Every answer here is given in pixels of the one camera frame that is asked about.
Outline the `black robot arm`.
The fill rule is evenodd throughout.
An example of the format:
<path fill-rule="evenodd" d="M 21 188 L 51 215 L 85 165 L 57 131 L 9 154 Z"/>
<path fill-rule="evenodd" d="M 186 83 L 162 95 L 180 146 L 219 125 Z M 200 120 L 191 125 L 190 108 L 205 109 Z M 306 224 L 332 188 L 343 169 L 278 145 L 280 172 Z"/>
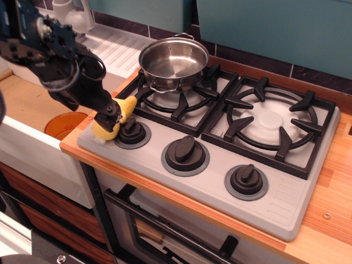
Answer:
<path fill-rule="evenodd" d="M 70 25 L 43 16 L 32 1 L 1 1 L 1 57 L 37 76 L 51 98 L 75 111 L 96 111 L 108 132 L 123 119 L 119 104 L 102 86 L 103 61 L 76 41 Z"/>

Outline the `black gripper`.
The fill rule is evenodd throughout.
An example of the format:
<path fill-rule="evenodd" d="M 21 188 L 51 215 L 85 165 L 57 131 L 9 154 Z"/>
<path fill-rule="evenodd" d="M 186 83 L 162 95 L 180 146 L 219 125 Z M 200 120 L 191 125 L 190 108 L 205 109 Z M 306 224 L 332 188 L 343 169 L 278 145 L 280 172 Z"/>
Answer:
<path fill-rule="evenodd" d="M 98 112 L 96 123 L 105 131 L 112 132 L 122 117 L 122 111 L 103 88 L 105 65 L 97 57 L 81 57 L 72 63 L 71 73 L 64 79 L 42 81 L 41 84 L 56 101 L 72 111 L 84 106 Z"/>

